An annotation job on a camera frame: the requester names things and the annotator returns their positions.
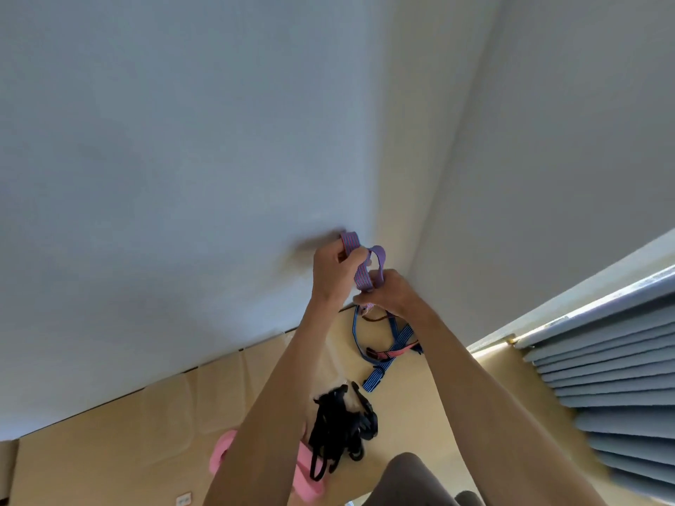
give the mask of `purple strap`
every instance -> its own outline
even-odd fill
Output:
[[[340,234],[340,237],[342,238],[342,244],[344,245],[347,255],[351,254],[352,250],[361,246],[361,243],[359,242],[359,236],[356,233],[343,232]],[[377,276],[375,278],[375,284],[373,284],[370,275],[368,275],[367,269],[367,265],[371,263],[371,254],[375,254],[377,256],[379,265]],[[380,245],[375,245],[368,248],[368,257],[366,258],[366,261],[359,264],[356,274],[354,275],[354,282],[360,291],[372,291],[374,287],[380,287],[384,284],[384,275],[382,272],[384,270],[384,261],[386,257],[387,255],[384,252],[384,248],[382,248]],[[361,314],[365,314],[372,307],[372,304],[368,304],[367,306],[363,307]]]

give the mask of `pink strap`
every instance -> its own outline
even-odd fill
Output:
[[[208,460],[208,470],[213,475],[218,471],[220,462],[223,459],[224,454],[230,448],[236,434],[237,430],[230,430],[224,433],[224,435],[218,439],[218,442],[215,443],[211,459]],[[293,489],[304,502],[316,501],[325,492],[323,480],[317,482],[310,479],[309,468],[311,465],[312,451],[310,451],[305,444],[300,442],[298,448],[298,463],[296,464],[295,474],[293,476]]]

